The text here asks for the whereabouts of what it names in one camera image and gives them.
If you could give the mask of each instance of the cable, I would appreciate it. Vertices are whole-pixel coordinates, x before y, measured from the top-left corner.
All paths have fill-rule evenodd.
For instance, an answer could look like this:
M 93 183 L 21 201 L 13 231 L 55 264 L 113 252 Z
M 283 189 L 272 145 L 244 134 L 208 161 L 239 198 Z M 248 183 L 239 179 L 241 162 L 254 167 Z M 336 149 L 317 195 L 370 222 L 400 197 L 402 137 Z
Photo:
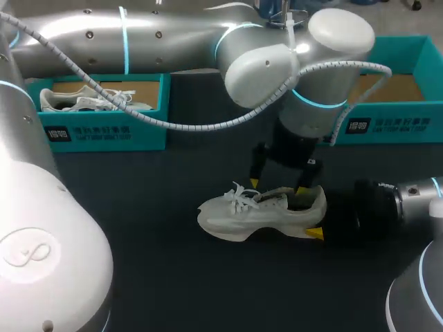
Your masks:
M 330 61 L 330 62 L 323 62 L 322 64 L 314 64 L 312 66 L 307 66 L 304 69 L 302 69 L 300 71 L 300 76 L 311 73 L 313 71 L 319 71 L 327 68 L 339 68 L 339 67 L 370 69 L 371 71 L 379 71 L 385 75 L 380 80 L 378 80 L 370 89 L 366 90 L 365 93 L 360 95 L 360 97 L 357 98 L 354 104 L 351 104 L 343 112 L 341 112 L 340 116 L 337 118 L 334 131 L 332 132 L 331 143 L 330 143 L 331 147 L 335 145 L 338 133 L 340 132 L 341 125 L 343 124 L 343 121 L 346 119 L 347 115 L 351 113 L 351 111 L 355 108 L 357 104 L 362 103 L 376 90 L 380 89 L 386 83 L 386 80 L 392 76 L 392 71 L 390 70 L 389 67 L 383 66 L 382 64 L 373 64 L 371 62 L 363 62 L 363 61 Z
M 388 67 L 382 66 L 380 64 L 371 64 L 369 62 L 358 62 L 358 61 L 335 61 L 335 62 L 325 62 L 322 64 L 314 64 L 312 66 L 307 66 L 304 69 L 302 69 L 297 76 L 292 75 L 290 78 L 288 78 L 284 83 L 278 88 L 273 95 L 263 102 L 259 107 L 255 108 L 254 110 L 248 112 L 247 114 L 240 116 L 236 119 L 220 122 L 217 124 L 204 124 L 204 125 L 191 125 L 191 124 L 176 124 L 166 121 L 157 120 L 154 118 L 151 118 L 149 116 L 145 116 L 142 113 L 139 113 L 132 109 L 131 107 L 128 107 L 125 105 L 125 102 L 123 100 L 119 100 L 118 98 L 114 98 L 114 96 L 110 95 L 108 92 L 106 92 L 96 81 L 94 81 L 88 74 L 86 74 L 77 64 L 75 64 L 71 59 L 67 57 L 56 45 L 51 43 L 49 40 L 47 40 L 45 37 L 43 37 L 41 34 L 39 34 L 37 31 L 29 28 L 24 22 L 20 21 L 16 17 L 13 17 L 9 14 L 6 14 L 5 12 L 0 12 L 0 20 L 5 21 L 6 23 L 9 23 L 18 29 L 25 32 L 27 35 L 30 35 L 32 38 L 36 39 L 41 45 L 44 47 L 47 47 L 52 53 L 54 53 L 63 63 L 65 63 L 77 76 L 82 78 L 87 84 L 89 84 L 98 94 L 100 94 L 104 99 L 108 100 L 110 103 L 121 109 L 126 114 L 141 120 L 143 122 L 146 122 L 148 124 L 162 127 L 165 129 L 173 129 L 178 131 L 215 131 L 220 129 L 225 129 L 229 127 L 234 127 L 236 125 L 240 125 L 243 122 L 246 122 L 258 114 L 260 114 L 263 110 L 265 110 L 270 104 L 274 103 L 276 100 L 278 100 L 280 97 L 282 97 L 288 90 L 292 90 L 293 86 L 296 84 L 296 80 L 302 76 L 306 75 L 308 73 L 311 73 L 313 71 L 319 71 L 326 68 L 338 68 L 338 67 L 358 67 L 358 68 L 368 68 L 376 71 L 381 71 L 386 74 L 386 76 L 391 76 L 392 72 Z M 290 43 L 294 43 L 293 38 L 294 35 L 289 33 Z M 294 72 L 294 64 L 296 64 L 295 61 L 291 61 L 292 64 L 292 72 Z M 367 90 L 358 100 L 356 103 L 362 102 L 365 100 L 371 93 L 373 93 L 375 90 L 377 90 L 385 81 L 385 77 L 379 80 L 374 86 Z M 341 123 L 343 122 L 346 115 L 355 107 L 356 104 L 353 104 L 352 106 L 349 106 L 342 114 L 340 115 L 339 119 L 337 120 L 337 126 L 334 130 L 332 144 L 335 144 L 336 135 L 338 134 L 338 130 L 340 129 Z

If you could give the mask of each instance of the shoe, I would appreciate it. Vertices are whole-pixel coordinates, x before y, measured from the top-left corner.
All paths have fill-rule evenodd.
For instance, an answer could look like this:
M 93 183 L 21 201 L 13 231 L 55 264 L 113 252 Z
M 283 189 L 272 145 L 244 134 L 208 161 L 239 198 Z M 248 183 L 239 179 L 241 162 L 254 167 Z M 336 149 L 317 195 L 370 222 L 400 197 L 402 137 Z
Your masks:
M 320 186 L 305 189 L 300 194 L 294 194 L 292 188 L 260 194 L 234 184 L 237 186 L 235 191 L 210 199 L 199 207 L 197 220 L 200 227 L 220 239 L 244 241 L 265 227 L 275 228 L 290 237 L 311 239 L 305 230 L 315 227 L 325 216 L 327 203 Z M 307 201 L 309 207 L 300 210 L 300 202 L 306 206 Z
M 135 91 L 117 91 L 105 89 L 106 92 L 120 98 L 127 106 L 137 111 L 152 109 L 148 104 L 131 102 Z M 49 89 L 40 92 L 40 104 L 43 112 L 78 112 L 78 111 L 117 111 L 118 107 L 105 100 L 89 86 L 83 86 L 74 93 L 55 93 Z

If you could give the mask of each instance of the box label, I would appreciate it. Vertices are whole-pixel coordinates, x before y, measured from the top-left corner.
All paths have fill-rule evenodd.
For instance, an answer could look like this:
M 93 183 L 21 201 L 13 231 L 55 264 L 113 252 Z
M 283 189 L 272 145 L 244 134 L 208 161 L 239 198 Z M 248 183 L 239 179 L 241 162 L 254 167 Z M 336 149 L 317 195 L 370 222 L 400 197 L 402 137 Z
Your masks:
M 132 139 L 129 126 L 74 127 L 73 133 L 79 141 Z
M 51 142 L 70 142 L 71 136 L 65 126 L 46 126 L 44 131 Z
M 373 133 L 413 133 L 428 129 L 430 118 L 379 118 L 375 120 Z

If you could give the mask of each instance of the cardboard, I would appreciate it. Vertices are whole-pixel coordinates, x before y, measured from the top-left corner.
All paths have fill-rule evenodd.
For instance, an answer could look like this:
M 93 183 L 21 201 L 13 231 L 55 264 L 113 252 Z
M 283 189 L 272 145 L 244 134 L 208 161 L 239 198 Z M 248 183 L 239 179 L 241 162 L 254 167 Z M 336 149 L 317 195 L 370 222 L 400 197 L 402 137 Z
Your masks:
M 142 102 L 157 109 L 160 82 L 99 82 L 104 89 L 117 91 L 132 91 L 136 94 L 132 96 L 133 102 Z M 72 93 L 79 91 L 84 86 L 84 82 L 56 82 L 52 91 L 56 93 Z
M 351 90 L 347 102 L 352 104 L 356 99 L 368 90 L 381 75 L 361 75 L 354 88 Z M 375 91 L 364 103 L 369 102 L 421 102 L 423 95 L 412 75 L 393 75 L 386 84 Z
M 80 82 L 56 82 L 52 87 L 52 91 L 56 93 L 74 93 L 79 91 L 86 83 Z

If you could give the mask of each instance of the black table surface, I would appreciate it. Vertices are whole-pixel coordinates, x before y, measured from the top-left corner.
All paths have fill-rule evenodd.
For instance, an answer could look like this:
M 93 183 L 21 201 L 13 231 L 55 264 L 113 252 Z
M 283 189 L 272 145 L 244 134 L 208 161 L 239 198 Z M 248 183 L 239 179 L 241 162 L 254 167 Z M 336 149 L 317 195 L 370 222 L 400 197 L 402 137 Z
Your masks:
M 271 132 L 278 107 L 226 131 L 170 132 L 165 151 L 56 155 L 67 187 L 111 244 L 111 332 L 388 331 L 389 286 L 425 244 L 414 236 L 330 248 L 260 230 L 231 243 L 197 224 L 201 203 L 232 181 L 249 186 L 251 149 Z M 171 121 L 215 123 L 243 112 L 218 74 L 173 75 Z M 316 151 L 321 183 L 334 190 L 362 177 L 441 175 L 442 154 L 441 145 Z

